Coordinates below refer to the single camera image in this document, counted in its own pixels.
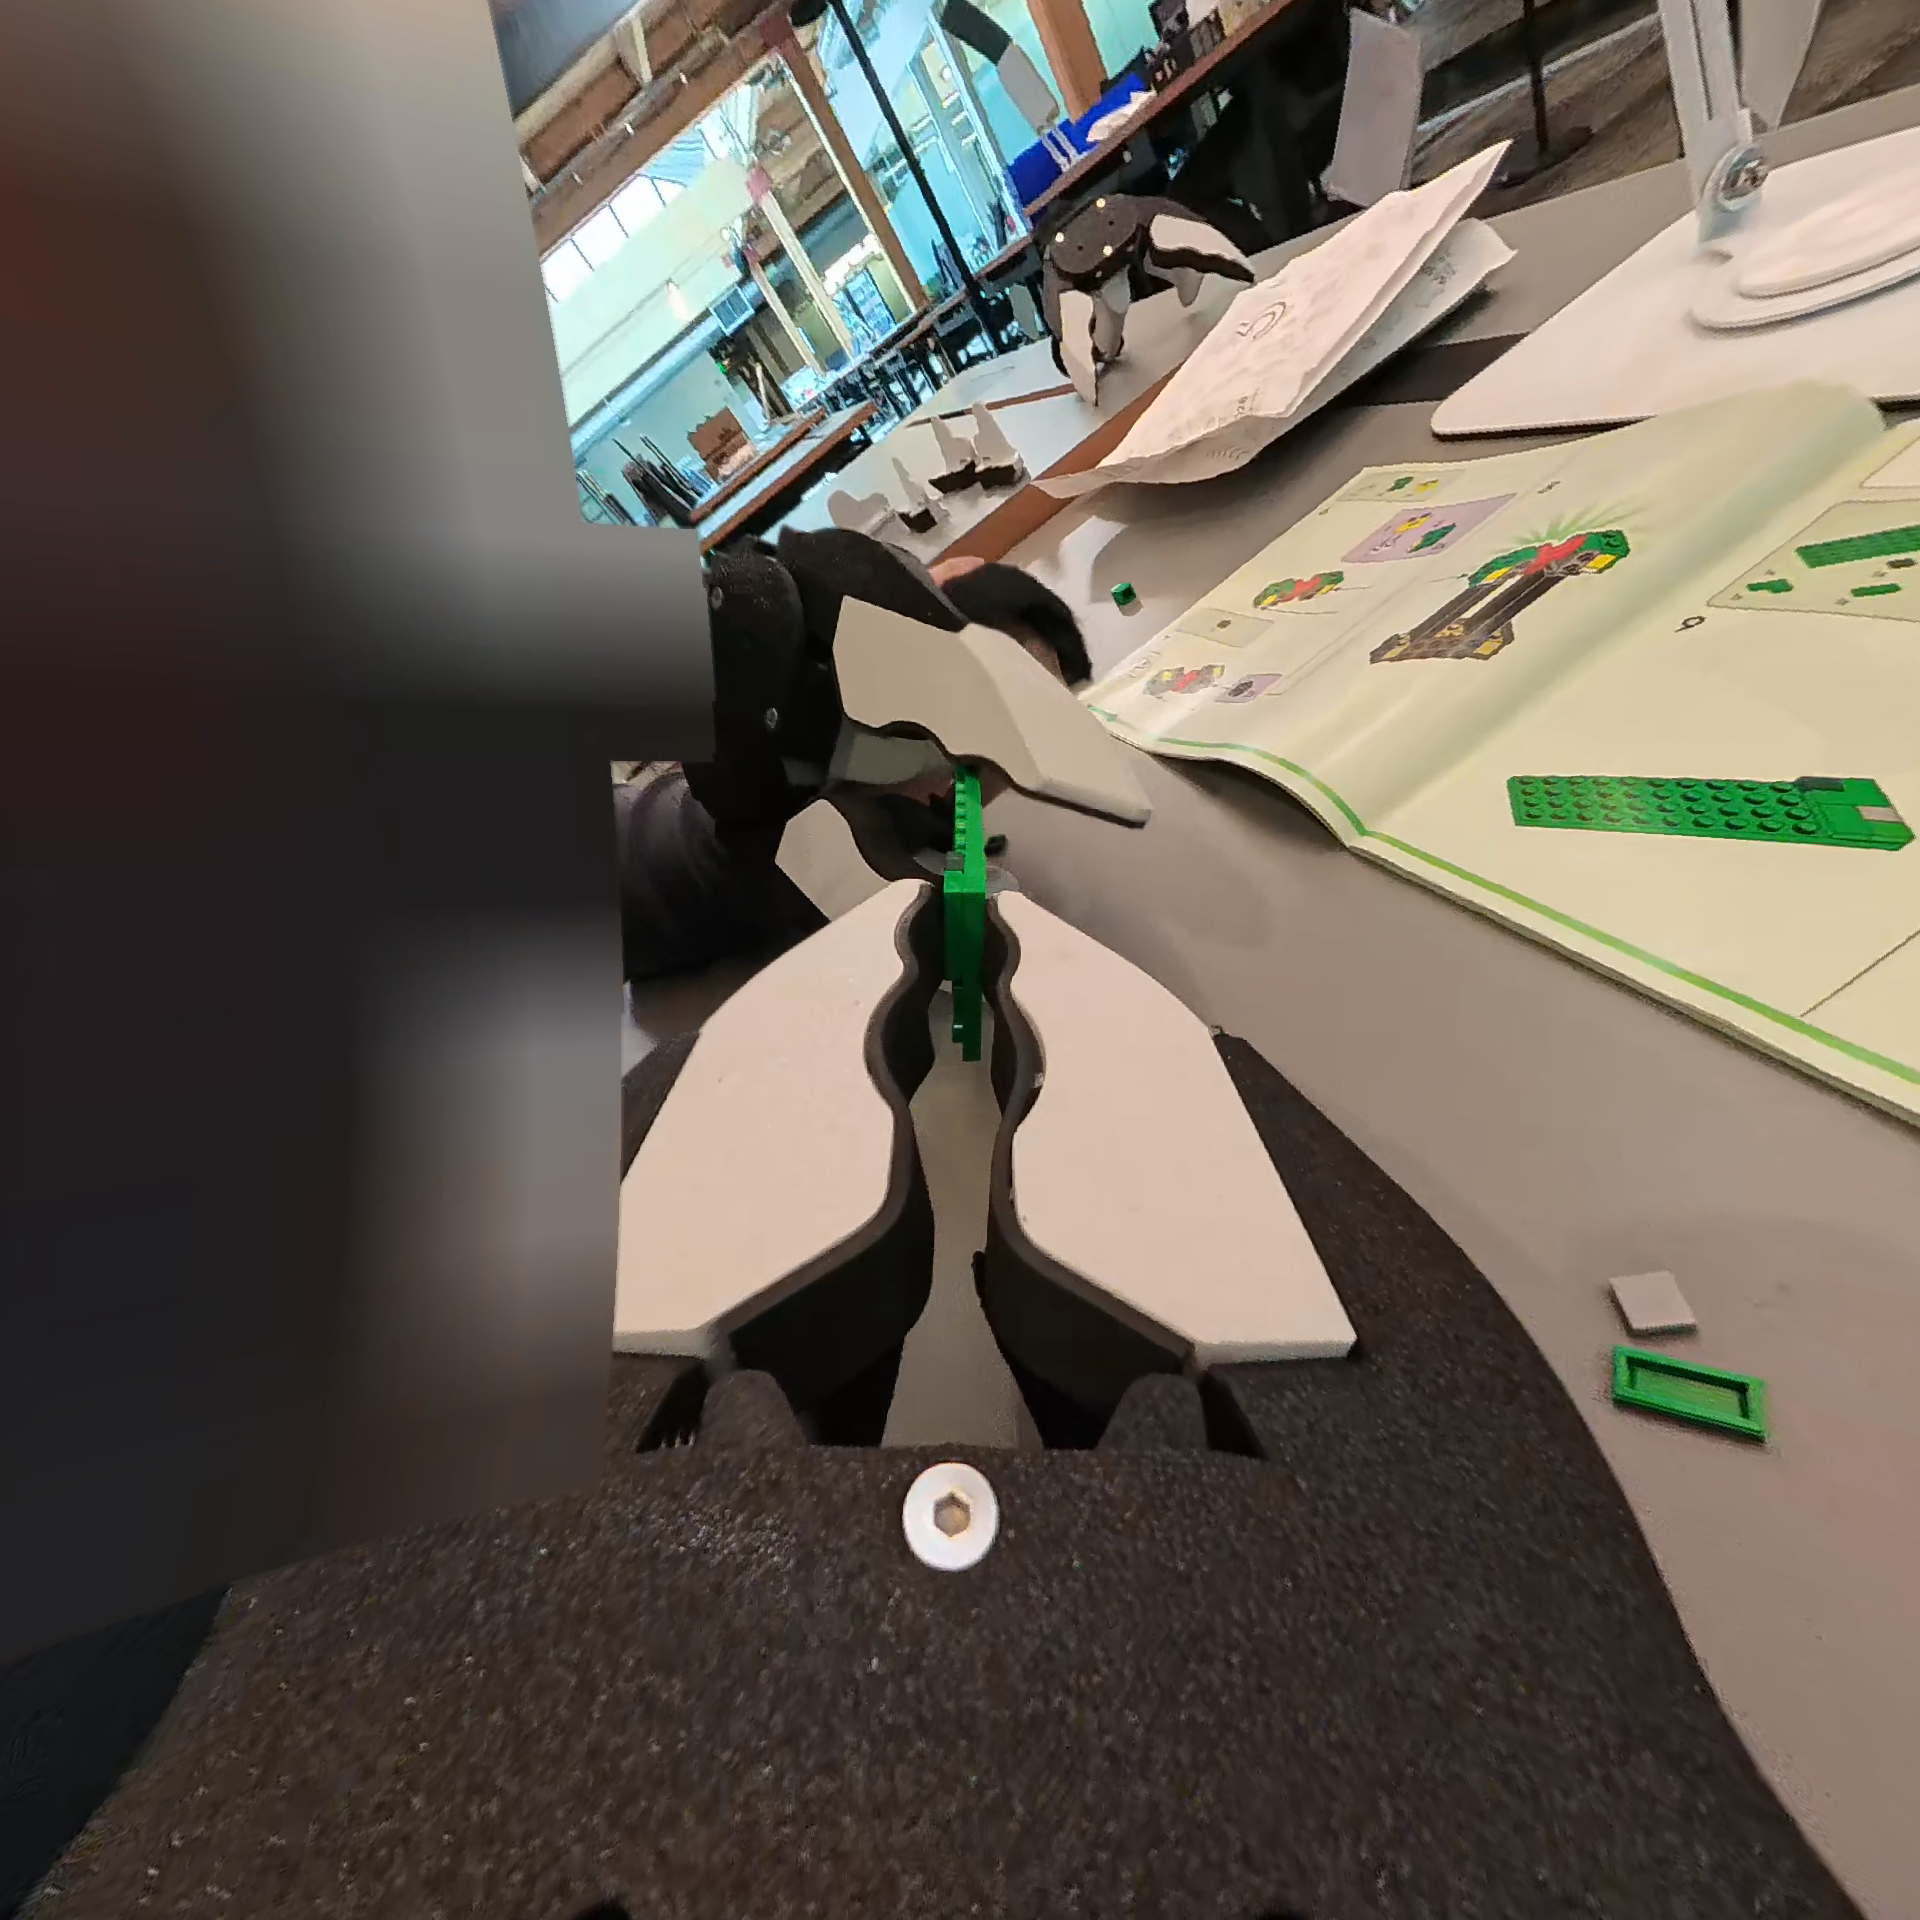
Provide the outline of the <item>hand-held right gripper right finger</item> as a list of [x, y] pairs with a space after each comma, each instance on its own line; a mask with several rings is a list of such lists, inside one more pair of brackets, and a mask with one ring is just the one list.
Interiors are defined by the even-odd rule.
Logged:
[[982, 1307], [1023, 1369], [1346, 1359], [1356, 1327], [1213, 1029], [1023, 891], [991, 907]]

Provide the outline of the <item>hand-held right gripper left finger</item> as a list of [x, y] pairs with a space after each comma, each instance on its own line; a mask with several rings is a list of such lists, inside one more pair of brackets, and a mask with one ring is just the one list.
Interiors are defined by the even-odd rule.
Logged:
[[617, 1197], [617, 1353], [713, 1359], [904, 1200], [929, 887], [882, 887], [697, 1030]]

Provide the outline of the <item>person's left forearm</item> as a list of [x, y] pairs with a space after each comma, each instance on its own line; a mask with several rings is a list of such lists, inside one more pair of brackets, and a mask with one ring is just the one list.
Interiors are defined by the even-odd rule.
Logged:
[[780, 868], [781, 823], [716, 823], [664, 758], [633, 765], [612, 803], [626, 985], [784, 951], [826, 923]]

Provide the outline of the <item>green studded brick plate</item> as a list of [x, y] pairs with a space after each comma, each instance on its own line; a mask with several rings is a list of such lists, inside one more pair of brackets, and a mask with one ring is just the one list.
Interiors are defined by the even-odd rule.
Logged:
[[974, 767], [961, 767], [953, 778], [953, 830], [942, 874], [942, 926], [951, 1036], [968, 1062], [982, 1059], [987, 904], [991, 861], [982, 775]]

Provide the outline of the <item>green frame brick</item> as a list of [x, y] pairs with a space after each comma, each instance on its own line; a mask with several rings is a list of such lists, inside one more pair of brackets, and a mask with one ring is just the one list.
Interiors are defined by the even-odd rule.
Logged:
[[1770, 1388], [1760, 1375], [1617, 1343], [1611, 1349], [1611, 1402], [1744, 1446], [1770, 1443]]

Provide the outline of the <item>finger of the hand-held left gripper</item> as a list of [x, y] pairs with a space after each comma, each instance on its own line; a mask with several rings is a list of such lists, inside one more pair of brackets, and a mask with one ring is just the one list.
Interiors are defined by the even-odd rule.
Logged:
[[937, 882], [933, 803], [894, 788], [829, 788], [791, 816], [777, 868], [829, 920], [894, 880]]
[[1126, 829], [1150, 819], [1126, 746], [1003, 632], [945, 632], [845, 597], [833, 675], [830, 784], [901, 788], [991, 767], [1045, 804]]

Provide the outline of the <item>idle black gripper device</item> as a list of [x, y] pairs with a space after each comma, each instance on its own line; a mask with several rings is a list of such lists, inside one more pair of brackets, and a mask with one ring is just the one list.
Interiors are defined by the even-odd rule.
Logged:
[[1077, 203], [1045, 218], [1036, 242], [1050, 355], [1090, 405], [1103, 370], [1124, 353], [1124, 321], [1137, 299], [1166, 286], [1191, 308], [1211, 274], [1256, 284], [1250, 260], [1169, 196], [1103, 193]]

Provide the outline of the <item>building instruction booklet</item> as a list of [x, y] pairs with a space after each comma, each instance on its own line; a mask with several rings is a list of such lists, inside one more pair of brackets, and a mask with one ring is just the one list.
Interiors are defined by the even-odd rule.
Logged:
[[1795, 383], [1362, 467], [1085, 700], [1916, 1121], [1916, 423]]

